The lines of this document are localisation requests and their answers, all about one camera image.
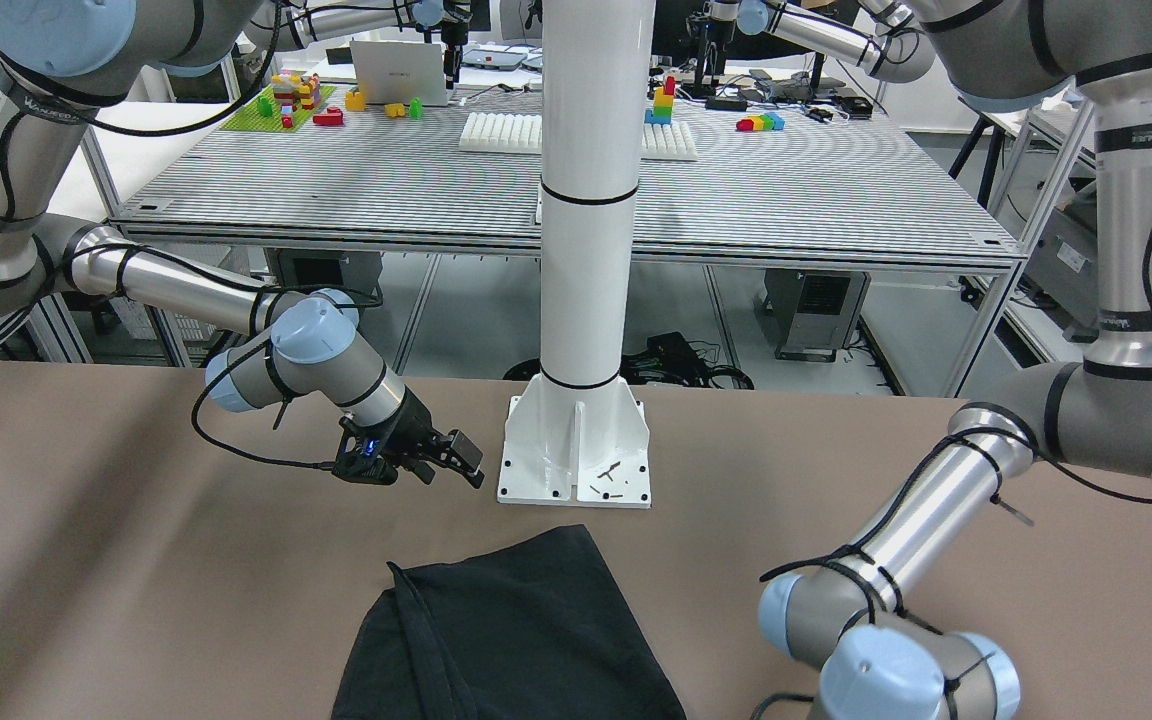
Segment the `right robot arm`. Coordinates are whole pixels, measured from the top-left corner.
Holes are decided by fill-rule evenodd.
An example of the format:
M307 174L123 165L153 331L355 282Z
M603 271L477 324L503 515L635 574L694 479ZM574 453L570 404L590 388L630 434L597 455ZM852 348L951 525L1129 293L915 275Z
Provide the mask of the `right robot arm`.
M195 316L244 343L206 369L205 397L233 414L321 395L338 406L335 457L314 469L389 486L435 469L484 480L483 454L429 407L358 329L361 293L306 290L180 258L109 225L50 213L69 160L100 109L142 68L204 70L252 29L271 53L291 36L285 1L0 1L0 319L56 291L118 296Z

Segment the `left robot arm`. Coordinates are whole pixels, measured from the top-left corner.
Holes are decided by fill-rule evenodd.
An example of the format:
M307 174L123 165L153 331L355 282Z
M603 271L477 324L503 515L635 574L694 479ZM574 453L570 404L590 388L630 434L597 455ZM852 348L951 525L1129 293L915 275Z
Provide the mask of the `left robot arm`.
M745 1L741 31L905 82L941 60L978 111L1073 85L1094 114L1097 338L1078 363L1005 378L851 541L764 574L761 632L819 673L812 719L1010 719L1018 670L995 642L940 632L905 592L1005 482L1048 462L1152 479L1152 1L865 1L874 35L814 29L795 1Z

